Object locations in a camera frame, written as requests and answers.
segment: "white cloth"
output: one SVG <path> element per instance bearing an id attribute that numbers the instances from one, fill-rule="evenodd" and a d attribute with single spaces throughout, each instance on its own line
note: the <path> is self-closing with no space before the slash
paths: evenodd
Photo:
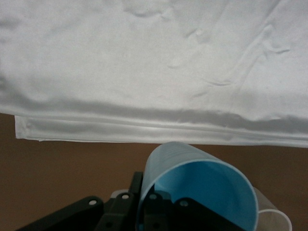
<path id="1" fill-rule="evenodd" d="M 0 112 L 35 140 L 308 147 L 306 0 L 2 0 Z"/>

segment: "clear plastic cup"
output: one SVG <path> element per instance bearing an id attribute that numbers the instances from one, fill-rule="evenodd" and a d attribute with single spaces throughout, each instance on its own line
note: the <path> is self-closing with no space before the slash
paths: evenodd
<path id="1" fill-rule="evenodd" d="M 258 189 L 254 190 L 259 205 L 257 231 L 292 231 L 288 216 L 278 210 Z"/>

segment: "black plastic part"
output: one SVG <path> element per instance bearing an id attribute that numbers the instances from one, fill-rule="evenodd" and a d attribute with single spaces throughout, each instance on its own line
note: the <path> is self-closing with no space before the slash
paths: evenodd
<path id="1" fill-rule="evenodd" d="M 17 231 L 92 231 L 102 215 L 103 201 L 89 196 Z"/>
<path id="2" fill-rule="evenodd" d="M 154 192 L 147 194 L 143 201 L 144 231 L 171 230 L 167 217 L 168 206 L 172 206 L 171 201 L 164 200 L 160 194 Z"/>
<path id="3" fill-rule="evenodd" d="M 185 221 L 188 229 L 208 231 L 245 231 L 211 209 L 191 198 L 181 198 L 174 203 L 175 216 Z"/>
<path id="4" fill-rule="evenodd" d="M 95 231 L 135 231 L 142 185 L 142 172 L 135 172 L 129 191 L 110 199 Z"/>

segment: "cup rim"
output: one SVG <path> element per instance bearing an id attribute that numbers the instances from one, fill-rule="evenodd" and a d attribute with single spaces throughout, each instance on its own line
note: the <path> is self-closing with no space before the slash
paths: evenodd
<path id="1" fill-rule="evenodd" d="M 259 210 L 258 212 L 259 214 L 260 213 L 277 213 L 279 215 L 282 215 L 285 220 L 287 221 L 288 225 L 289 225 L 289 231 L 292 231 L 292 223 L 291 223 L 291 220 L 289 219 L 289 217 L 282 211 L 278 210 L 278 209 L 273 209 L 273 208 L 266 208 L 266 209 L 262 209 L 262 210 Z"/>

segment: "brown table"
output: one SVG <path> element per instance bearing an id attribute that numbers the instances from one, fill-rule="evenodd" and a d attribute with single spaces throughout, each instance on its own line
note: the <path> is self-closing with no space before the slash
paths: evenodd
<path id="1" fill-rule="evenodd" d="M 129 187 L 158 144 L 15 139 L 0 114 L 0 231 L 13 231 L 83 197 Z M 308 230 L 308 149 L 195 145 L 241 170 L 292 221 Z"/>

